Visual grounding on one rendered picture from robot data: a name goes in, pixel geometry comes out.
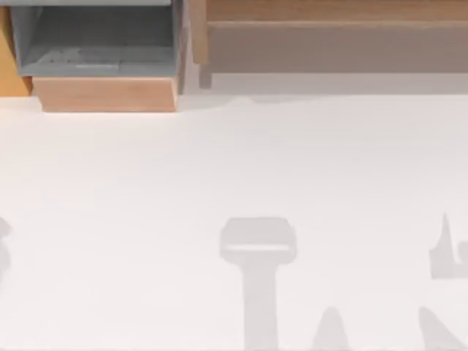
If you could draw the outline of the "wooden cupboard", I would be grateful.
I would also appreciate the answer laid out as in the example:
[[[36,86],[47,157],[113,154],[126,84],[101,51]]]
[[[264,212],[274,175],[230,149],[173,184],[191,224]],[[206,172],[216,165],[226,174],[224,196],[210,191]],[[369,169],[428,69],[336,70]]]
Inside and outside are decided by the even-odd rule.
[[[10,10],[0,6],[0,97],[28,97],[30,77],[18,74]]]

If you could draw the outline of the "pale wooden drawer front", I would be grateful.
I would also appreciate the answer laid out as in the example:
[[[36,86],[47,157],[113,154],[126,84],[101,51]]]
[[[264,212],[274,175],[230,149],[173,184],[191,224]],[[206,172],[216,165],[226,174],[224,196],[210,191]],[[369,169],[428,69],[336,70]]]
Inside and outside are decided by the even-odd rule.
[[[176,111],[179,79],[34,77],[34,91],[47,112],[120,113]]]

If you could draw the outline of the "wooden open shelf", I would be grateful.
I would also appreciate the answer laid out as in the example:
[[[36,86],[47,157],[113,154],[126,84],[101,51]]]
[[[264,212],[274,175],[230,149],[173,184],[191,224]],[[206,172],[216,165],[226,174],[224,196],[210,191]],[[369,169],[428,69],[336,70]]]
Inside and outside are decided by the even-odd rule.
[[[187,0],[199,82],[215,73],[468,73],[468,0]]]

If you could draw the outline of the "grey pierced drawer inside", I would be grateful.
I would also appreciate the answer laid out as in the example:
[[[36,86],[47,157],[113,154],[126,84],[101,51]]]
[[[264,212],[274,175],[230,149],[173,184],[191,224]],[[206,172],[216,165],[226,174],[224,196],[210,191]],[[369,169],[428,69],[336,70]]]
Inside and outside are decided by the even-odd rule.
[[[0,0],[18,71],[32,77],[171,77],[184,0]]]

